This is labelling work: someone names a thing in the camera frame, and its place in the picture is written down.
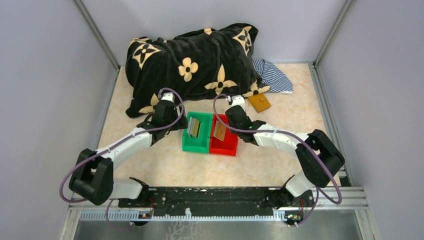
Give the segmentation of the tan leather card holder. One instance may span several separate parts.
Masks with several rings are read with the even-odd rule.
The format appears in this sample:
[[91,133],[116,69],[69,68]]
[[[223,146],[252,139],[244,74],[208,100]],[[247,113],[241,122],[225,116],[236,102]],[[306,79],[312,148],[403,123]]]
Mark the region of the tan leather card holder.
[[247,99],[257,113],[261,113],[271,107],[269,100],[262,93],[249,96]]

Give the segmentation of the red plastic bin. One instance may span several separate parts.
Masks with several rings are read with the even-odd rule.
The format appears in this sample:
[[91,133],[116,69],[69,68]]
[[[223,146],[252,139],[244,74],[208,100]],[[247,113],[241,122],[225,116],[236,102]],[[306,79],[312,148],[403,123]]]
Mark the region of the red plastic bin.
[[[225,130],[225,133],[221,134],[221,138],[216,137],[216,128],[218,131]],[[230,129],[223,126],[216,115],[213,115],[209,137],[209,153],[235,157],[237,147],[238,136],[231,133]]]

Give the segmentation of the green plastic bin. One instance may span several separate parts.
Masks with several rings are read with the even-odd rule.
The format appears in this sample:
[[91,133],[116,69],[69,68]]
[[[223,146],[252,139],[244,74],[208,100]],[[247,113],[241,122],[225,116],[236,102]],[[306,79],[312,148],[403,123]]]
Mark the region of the green plastic bin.
[[200,128],[198,131],[198,137],[190,136],[188,129],[185,129],[182,135],[182,150],[184,152],[207,154],[210,146],[213,114],[189,111],[187,113],[187,119],[190,120],[190,118],[199,120]]

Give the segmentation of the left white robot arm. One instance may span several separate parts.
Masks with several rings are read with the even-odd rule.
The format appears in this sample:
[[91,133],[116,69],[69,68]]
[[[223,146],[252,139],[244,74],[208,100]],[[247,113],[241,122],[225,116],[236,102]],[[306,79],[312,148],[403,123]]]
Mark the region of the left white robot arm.
[[147,184],[136,178],[119,179],[115,170],[135,154],[163,139],[171,131],[187,128],[183,104],[160,100],[154,113],[148,115],[130,133],[103,148],[80,152],[75,167],[67,174],[68,188],[99,206],[107,200],[135,200],[144,195]]

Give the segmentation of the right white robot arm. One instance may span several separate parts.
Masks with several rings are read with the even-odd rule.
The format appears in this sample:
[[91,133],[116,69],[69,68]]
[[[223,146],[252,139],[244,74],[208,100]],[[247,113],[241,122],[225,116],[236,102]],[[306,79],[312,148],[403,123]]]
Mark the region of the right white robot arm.
[[297,157],[301,171],[282,187],[283,192],[292,197],[299,197],[314,187],[325,188],[345,164],[341,152],[322,130],[297,133],[273,127],[265,121],[252,121],[239,105],[230,107],[225,115],[230,129],[244,142]]

